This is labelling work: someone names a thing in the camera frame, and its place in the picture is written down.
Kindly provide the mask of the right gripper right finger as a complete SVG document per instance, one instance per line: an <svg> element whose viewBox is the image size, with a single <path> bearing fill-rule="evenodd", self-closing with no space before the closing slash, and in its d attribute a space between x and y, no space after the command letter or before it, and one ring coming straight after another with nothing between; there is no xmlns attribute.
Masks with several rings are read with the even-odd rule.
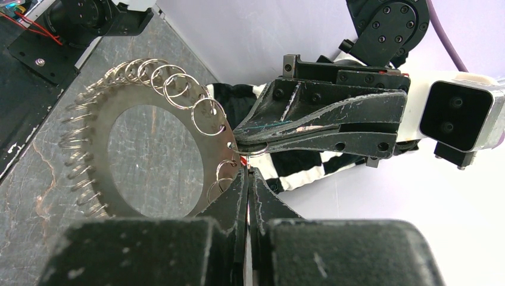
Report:
<svg viewBox="0 0 505 286"><path fill-rule="evenodd" d="M305 219L258 170L248 173L254 285L443 285L434 255L411 223Z"/></svg>

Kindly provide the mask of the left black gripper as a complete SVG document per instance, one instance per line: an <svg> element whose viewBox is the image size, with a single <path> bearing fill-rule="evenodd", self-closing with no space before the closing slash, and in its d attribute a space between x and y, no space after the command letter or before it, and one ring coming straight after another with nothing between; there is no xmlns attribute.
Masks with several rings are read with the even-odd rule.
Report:
<svg viewBox="0 0 505 286"><path fill-rule="evenodd" d="M333 151L390 158L410 151L400 123L411 80L398 70L352 60L283 57L283 77L268 83L233 131L242 150Z"/></svg>

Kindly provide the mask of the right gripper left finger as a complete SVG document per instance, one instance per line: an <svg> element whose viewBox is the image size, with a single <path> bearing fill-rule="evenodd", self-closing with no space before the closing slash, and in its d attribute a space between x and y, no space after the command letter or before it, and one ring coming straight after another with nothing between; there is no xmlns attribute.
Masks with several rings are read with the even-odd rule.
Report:
<svg viewBox="0 0 505 286"><path fill-rule="evenodd" d="M40 285L244 285L247 172L195 217L94 219L57 241Z"/></svg>

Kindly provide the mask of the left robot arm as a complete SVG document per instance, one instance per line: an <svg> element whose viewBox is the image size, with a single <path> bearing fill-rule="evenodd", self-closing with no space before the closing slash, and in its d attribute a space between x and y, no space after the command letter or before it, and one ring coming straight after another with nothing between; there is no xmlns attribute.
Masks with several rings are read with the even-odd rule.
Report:
<svg viewBox="0 0 505 286"><path fill-rule="evenodd" d="M229 148L245 156L291 150L336 151L376 166L416 142L407 112L425 100L398 69L429 26L426 1L348 1L358 38L340 50L360 65L286 54L280 78L266 85Z"/></svg>

